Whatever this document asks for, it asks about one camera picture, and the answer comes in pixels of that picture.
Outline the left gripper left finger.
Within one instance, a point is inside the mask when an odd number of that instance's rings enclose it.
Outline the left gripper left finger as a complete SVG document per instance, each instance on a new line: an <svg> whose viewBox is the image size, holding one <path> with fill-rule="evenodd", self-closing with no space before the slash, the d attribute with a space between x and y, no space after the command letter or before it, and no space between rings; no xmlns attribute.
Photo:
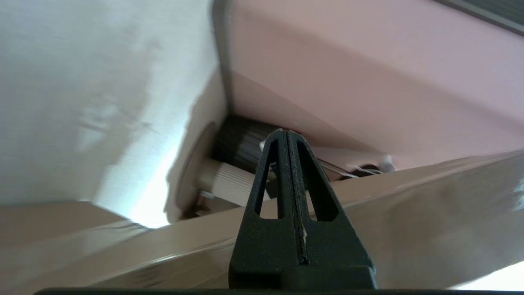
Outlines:
<svg viewBox="0 0 524 295"><path fill-rule="evenodd" d="M268 136L257 166L229 265L231 288L282 288L283 274L306 262L303 219L296 196L291 131ZM261 217L272 164L277 179L277 218Z"/></svg>

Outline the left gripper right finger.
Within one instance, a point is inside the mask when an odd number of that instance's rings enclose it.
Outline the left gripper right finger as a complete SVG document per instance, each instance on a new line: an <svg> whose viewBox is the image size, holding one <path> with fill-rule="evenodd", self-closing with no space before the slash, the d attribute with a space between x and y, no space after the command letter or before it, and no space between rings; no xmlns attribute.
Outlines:
<svg viewBox="0 0 524 295"><path fill-rule="evenodd" d="M299 237L299 263L309 266L362 266L372 260L333 191L309 144L286 132L292 205Z"/></svg>

